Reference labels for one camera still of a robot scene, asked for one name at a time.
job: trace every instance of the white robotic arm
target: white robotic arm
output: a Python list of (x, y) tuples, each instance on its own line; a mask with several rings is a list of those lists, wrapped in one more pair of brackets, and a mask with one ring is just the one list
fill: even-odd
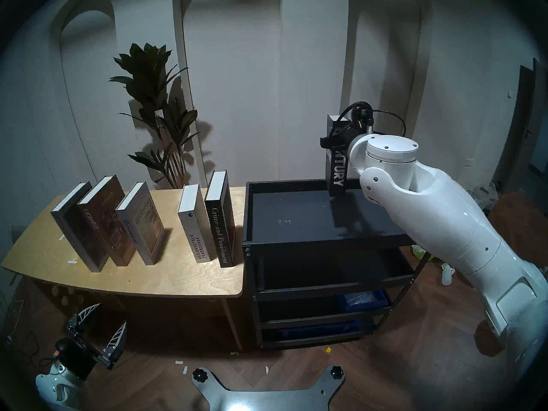
[[(548, 303), (548, 283), (536, 266), (512, 251), (459, 184), (444, 171), (417, 161), (418, 148), (415, 141), (400, 136), (360, 135), (350, 143), (348, 157), (360, 174), (364, 195), (481, 293), (486, 319), (504, 346), (508, 327), (518, 316), (523, 319), (528, 308)], [(548, 324), (546, 317), (541, 319), (534, 327), (521, 327), (518, 336), (538, 342)], [(518, 356), (524, 353), (515, 351)]]

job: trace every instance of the wooden table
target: wooden table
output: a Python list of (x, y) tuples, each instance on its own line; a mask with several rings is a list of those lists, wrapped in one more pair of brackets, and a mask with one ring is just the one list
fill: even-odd
[(88, 270), (50, 215), (61, 200), (56, 197), (38, 215), (11, 248), (2, 265), (37, 280), (100, 293), (220, 299), (238, 348), (241, 347), (227, 298), (243, 289), (242, 226), (245, 187), (232, 187), (230, 194), (236, 223), (235, 261), (221, 268), (217, 258), (197, 264), (177, 215), (181, 190), (152, 190), (152, 198), (168, 238), (155, 265), (146, 266), (136, 251), (126, 267), (109, 258), (103, 270)]

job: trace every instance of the book cover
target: book cover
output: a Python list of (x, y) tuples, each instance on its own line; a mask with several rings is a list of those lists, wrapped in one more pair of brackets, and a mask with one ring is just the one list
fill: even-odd
[(135, 247), (118, 218), (116, 208), (125, 194), (116, 175), (104, 177), (79, 201), (88, 225), (101, 239), (117, 266), (127, 266)]
[(77, 203), (92, 189), (91, 183), (79, 182), (50, 211), (75, 252), (92, 272), (101, 272), (109, 254), (95, 236)]
[(211, 261), (214, 250), (213, 237), (198, 184), (184, 186), (177, 213), (196, 262)]
[(219, 265), (222, 268), (234, 266), (236, 230), (230, 199), (229, 177), (226, 170), (213, 172), (205, 195), (205, 208)]
[[(327, 135), (333, 126), (335, 129), (343, 128), (348, 124), (345, 117), (337, 122), (339, 116), (327, 116)], [(330, 196), (344, 196), (346, 193), (346, 174), (348, 171), (348, 159), (340, 151), (326, 150), (326, 183)]]
[(135, 183), (116, 213), (145, 265), (154, 265), (162, 249), (164, 226), (146, 182)]

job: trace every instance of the blue storage box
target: blue storage box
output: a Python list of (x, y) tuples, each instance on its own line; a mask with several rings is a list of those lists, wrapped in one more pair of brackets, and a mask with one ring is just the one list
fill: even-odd
[[(371, 296), (371, 299), (367, 302), (353, 304), (353, 302), (355, 302), (359, 296), (364, 294), (369, 294)], [(341, 294), (339, 295), (339, 304), (341, 312), (367, 311), (388, 306), (387, 297), (388, 295), (385, 294), (382, 290), (375, 290), (373, 292)]]
[(329, 336), (361, 331), (359, 319), (317, 326), (290, 327), (275, 330), (272, 340), (304, 339), (308, 337)]

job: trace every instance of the wall arch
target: wall arch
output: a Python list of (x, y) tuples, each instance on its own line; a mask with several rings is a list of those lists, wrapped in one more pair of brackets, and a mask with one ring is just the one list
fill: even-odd
[[(341, 109), (366, 100), (405, 118), (412, 96), (421, 36), (417, 0), (349, 0)], [(375, 128), (399, 135), (401, 123), (375, 114)]]
[(181, 0), (181, 13), (208, 175), (277, 179), (280, 0)]
[(76, 2), (61, 26), (59, 47), (72, 116), (95, 179), (117, 174), (129, 189), (147, 174), (126, 156), (138, 150), (133, 122), (118, 115), (128, 113), (128, 96), (108, 82), (123, 73), (113, 60), (117, 48), (110, 0)]

